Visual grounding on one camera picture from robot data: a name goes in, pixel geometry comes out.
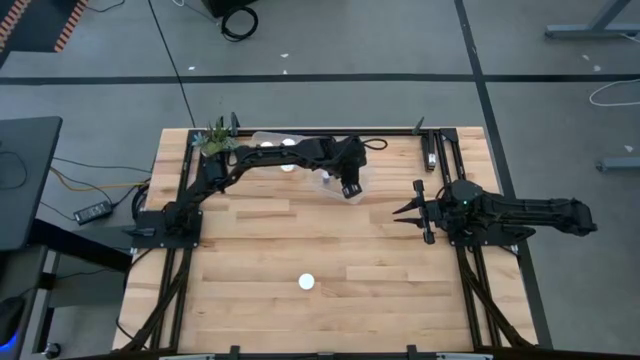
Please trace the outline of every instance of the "orange striped object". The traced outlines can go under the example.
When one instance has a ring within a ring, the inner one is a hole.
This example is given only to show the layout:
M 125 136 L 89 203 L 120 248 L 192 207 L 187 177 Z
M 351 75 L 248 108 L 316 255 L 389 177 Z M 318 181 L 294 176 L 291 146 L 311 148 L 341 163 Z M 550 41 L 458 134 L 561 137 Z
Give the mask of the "orange striped object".
M 67 43 L 69 42 L 69 39 L 71 38 L 71 33 L 73 32 L 73 29 L 76 27 L 76 25 L 78 25 L 78 22 L 80 21 L 80 17 L 82 16 L 84 9 L 87 8 L 88 2 L 89 0 L 78 0 L 78 3 L 73 8 L 73 11 L 71 12 L 71 16 L 69 16 L 67 23 L 62 28 L 62 32 L 60 33 L 60 36 L 58 37 L 58 40 L 56 41 L 56 44 L 53 47 L 56 52 L 61 52 L 62 50 L 64 50 L 65 45 L 67 45 Z
M 0 22 L 0 52 L 4 51 L 9 36 L 30 3 L 31 0 L 16 0 L 9 9 L 9 13 Z

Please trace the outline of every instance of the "power adapter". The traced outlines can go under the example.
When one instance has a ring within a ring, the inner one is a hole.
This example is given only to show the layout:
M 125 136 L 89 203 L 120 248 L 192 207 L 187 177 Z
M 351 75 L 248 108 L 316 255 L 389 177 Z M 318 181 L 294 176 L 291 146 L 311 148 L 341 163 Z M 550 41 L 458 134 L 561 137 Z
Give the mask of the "power adapter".
M 112 213 L 113 206 L 111 206 L 111 203 L 109 201 L 103 201 L 74 212 L 73 217 L 76 219 L 76 222 L 78 222 L 78 225 L 84 225 L 96 219 L 109 216 Z

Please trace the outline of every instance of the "small green plant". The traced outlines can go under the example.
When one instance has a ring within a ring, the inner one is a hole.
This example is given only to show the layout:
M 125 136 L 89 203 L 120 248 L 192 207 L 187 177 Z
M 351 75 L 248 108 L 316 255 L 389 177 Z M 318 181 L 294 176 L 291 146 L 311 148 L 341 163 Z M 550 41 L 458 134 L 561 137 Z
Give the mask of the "small green plant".
M 193 146 L 200 148 L 200 152 L 205 157 L 213 156 L 222 151 L 229 151 L 239 146 L 236 139 L 229 136 L 231 131 L 229 128 L 222 127 L 222 121 L 218 121 L 215 129 L 209 123 L 204 133 L 197 133 L 193 136 Z

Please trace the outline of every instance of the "white cable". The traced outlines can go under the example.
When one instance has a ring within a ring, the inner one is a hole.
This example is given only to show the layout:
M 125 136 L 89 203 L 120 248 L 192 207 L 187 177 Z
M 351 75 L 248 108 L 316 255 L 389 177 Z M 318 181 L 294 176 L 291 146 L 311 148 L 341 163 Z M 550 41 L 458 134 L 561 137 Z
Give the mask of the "white cable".
M 639 43 L 639 44 L 640 44 L 640 40 L 638 40 L 638 39 L 636 39 L 636 38 L 634 38 L 634 37 L 631 37 L 631 36 L 629 36 L 629 35 L 625 35 L 625 34 L 620 34 L 620 36 L 625 37 L 625 38 L 627 38 L 627 39 L 629 39 L 629 40 L 631 40 L 631 41 L 633 41 L 633 42 L 637 42 L 637 43 Z M 604 89 L 608 89 L 608 88 L 610 88 L 610 87 L 612 87 L 612 86 L 616 86 L 616 85 L 620 85 L 620 84 L 631 84 L 631 83 L 635 83 L 635 82 L 640 82 L 640 79 L 635 79 L 635 80 L 625 80 L 625 81 L 616 81 L 616 82 L 613 82 L 613 83 L 611 83 L 611 84 L 607 84 L 607 85 L 605 85 L 605 86 L 601 87 L 600 89 L 598 89 L 598 90 L 594 91 L 594 92 L 591 94 L 591 96 L 589 96 L 589 102 L 590 102 L 592 105 L 595 105 L 595 106 L 602 106 L 602 107 L 616 107 L 616 106 L 634 106 L 634 105 L 640 105 L 640 101 L 635 101 L 635 102 L 630 102 L 630 103 L 612 103 L 612 104 L 603 104 L 603 103 L 598 103 L 598 102 L 593 101 L 593 97 L 594 97 L 594 96 L 596 96 L 596 94 L 598 94 L 599 92 L 601 92 L 601 91 L 602 91 L 602 90 L 604 90 Z

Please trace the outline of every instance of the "wooden table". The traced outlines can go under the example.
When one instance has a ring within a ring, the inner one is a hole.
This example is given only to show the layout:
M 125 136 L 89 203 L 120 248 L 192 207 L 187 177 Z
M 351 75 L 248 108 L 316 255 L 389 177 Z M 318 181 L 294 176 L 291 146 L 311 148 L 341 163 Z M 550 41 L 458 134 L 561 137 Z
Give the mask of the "wooden table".
M 175 199 L 187 131 L 163 131 L 147 209 Z M 458 134 L 468 179 L 497 192 L 483 129 Z M 231 345 L 243 353 L 404 352 L 408 344 L 419 351 L 472 350 L 454 249 L 440 231 L 435 245 L 424 244 L 419 229 L 394 223 L 391 214 L 414 196 L 418 178 L 434 197 L 440 170 L 424 171 L 419 137 L 386 139 L 386 150 L 367 153 L 372 177 L 358 205 L 318 194 L 307 181 L 311 172 L 301 169 L 251 170 L 226 195 L 202 204 L 180 353 L 228 353 Z M 164 259 L 165 250 L 153 250 L 131 271 L 120 315 L 128 332 L 156 304 Z M 485 261 L 496 304 L 535 343 L 516 258 L 487 247 Z M 316 278 L 310 291 L 297 283 L 307 272 Z M 484 310 L 476 306 L 488 343 Z M 163 344 L 171 318 L 165 317 Z M 114 347 L 127 341 L 118 332 Z

